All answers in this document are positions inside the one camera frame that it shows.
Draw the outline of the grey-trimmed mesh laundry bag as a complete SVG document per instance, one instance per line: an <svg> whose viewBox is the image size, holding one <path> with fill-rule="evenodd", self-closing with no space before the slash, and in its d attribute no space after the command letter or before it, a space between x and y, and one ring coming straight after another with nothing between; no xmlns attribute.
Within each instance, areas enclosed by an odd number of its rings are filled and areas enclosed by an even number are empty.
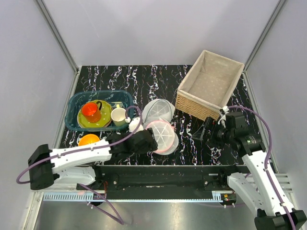
<svg viewBox="0 0 307 230"><path fill-rule="evenodd" d="M165 99L154 99L150 101L142 111L144 123L155 120L165 120L171 122L175 113L175 106Z"/></svg>

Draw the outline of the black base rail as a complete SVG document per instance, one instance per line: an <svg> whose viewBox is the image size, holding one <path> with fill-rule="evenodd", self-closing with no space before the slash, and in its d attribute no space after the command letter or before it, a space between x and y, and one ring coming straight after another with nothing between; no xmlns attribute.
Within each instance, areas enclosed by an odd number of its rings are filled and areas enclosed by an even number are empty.
<svg viewBox="0 0 307 230"><path fill-rule="evenodd" d="M247 166L95 166L94 191L106 190L108 200L201 200L212 191L230 191L226 175L249 173Z"/></svg>

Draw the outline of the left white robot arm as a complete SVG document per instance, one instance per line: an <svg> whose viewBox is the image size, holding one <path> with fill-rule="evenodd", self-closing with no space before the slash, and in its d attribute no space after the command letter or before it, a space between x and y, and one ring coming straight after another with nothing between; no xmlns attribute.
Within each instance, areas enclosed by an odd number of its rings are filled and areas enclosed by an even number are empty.
<svg viewBox="0 0 307 230"><path fill-rule="evenodd" d="M93 144L70 149L50 149L48 144L43 144L28 159L30 188L46 189L61 177L61 173L74 166L146 154L157 149L158 144L151 128L134 134L114 133Z"/></svg>

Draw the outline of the wicker basket with liner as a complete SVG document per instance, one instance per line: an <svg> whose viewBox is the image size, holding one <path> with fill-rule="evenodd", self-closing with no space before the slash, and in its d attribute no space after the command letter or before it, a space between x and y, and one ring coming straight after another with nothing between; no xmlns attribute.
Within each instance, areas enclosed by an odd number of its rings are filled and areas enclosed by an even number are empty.
<svg viewBox="0 0 307 230"><path fill-rule="evenodd" d="M200 120L217 120L245 65L203 50L177 89L175 108Z"/></svg>

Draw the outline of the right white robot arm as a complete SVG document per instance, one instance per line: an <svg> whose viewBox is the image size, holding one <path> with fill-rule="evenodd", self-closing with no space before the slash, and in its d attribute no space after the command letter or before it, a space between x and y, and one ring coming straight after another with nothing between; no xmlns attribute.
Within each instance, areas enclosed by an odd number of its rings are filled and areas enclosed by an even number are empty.
<svg viewBox="0 0 307 230"><path fill-rule="evenodd" d="M285 195L271 165L261 137L252 133L240 112L225 114L219 121L207 117L194 139L204 140L207 145L223 148L229 145L238 152L251 173L252 186L237 166L228 166L218 176L218 185L232 189L254 214L258 230L298 230L307 217L297 210Z"/></svg>

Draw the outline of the teal plastic tub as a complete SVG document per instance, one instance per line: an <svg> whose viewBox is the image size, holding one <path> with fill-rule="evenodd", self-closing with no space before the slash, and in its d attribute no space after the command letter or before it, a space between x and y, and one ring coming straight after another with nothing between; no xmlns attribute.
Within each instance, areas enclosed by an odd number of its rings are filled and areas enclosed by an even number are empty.
<svg viewBox="0 0 307 230"><path fill-rule="evenodd" d="M121 107L128 108L134 105L132 95L123 90L102 90L80 92L72 96L68 102L68 108L65 116L65 125L69 130L80 132L104 132L125 129L128 125L115 126L111 120L107 127L103 128L81 128L77 122L77 115L81 107L90 101L102 100L111 105L112 110Z"/></svg>

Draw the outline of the orange bowl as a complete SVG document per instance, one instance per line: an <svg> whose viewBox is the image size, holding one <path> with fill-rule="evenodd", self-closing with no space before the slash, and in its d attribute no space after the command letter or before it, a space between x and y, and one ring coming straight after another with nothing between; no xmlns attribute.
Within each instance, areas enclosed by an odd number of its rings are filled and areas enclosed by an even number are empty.
<svg viewBox="0 0 307 230"><path fill-rule="evenodd" d="M85 146L85 145L93 144L99 141L100 141L100 138L97 135L87 134L80 139L78 146Z"/></svg>

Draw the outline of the pink-trimmed mesh laundry bag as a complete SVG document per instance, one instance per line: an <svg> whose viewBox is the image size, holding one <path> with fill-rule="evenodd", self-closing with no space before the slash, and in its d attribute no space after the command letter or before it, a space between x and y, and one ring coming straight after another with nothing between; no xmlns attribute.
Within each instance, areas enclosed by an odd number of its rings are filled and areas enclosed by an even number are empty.
<svg viewBox="0 0 307 230"><path fill-rule="evenodd" d="M171 124L165 120L155 120L145 125L146 129L152 129L155 141L158 144L157 150L153 152L158 155L172 154L179 144L179 139Z"/></svg>

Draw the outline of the orange mug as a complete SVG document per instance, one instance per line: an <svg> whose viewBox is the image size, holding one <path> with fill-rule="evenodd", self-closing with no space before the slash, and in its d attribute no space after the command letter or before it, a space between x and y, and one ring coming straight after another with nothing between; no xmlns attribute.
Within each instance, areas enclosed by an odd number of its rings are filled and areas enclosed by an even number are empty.
<svg viewBox="0 0 307 230"><path fill-rule="evenodd" d="M81 108L82 115L90 123L96 123L101 119L101 113L98 105L93 102L88 102Z"/></svg>

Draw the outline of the yellow-green plate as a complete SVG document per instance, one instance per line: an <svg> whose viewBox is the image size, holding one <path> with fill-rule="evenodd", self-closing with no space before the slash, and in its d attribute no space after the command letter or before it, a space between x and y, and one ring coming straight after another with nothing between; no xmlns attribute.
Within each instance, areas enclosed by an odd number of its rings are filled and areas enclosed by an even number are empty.
<svg viewBox="0 0 307 230"><path fill-rule="evenodd" d="M82 115L81 109L80 109L79 112L78 112L78 115L77 115L78 125L81 128L103 128L103 127L107 127L111 122L111 112L112 112L111 105L109 103L107 103L106 101L102 101L102 100L94 100L94 101L90 101L90 102L96 103L98 105L98 108L99 108L100 113L101 113L101 119L96 123L90 123Z"/></svg>

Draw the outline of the cream mug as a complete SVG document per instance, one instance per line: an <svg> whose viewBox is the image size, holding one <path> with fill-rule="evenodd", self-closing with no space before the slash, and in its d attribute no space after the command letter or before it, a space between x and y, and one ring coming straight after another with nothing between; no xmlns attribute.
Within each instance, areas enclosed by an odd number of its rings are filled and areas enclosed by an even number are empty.
<svg viewBox="0 0 307 230"><path fill-rule="evenodd" d="M115 126L120 127L126 124L126 110L121 107L117 107L111 112L111 119Z"/></svg>

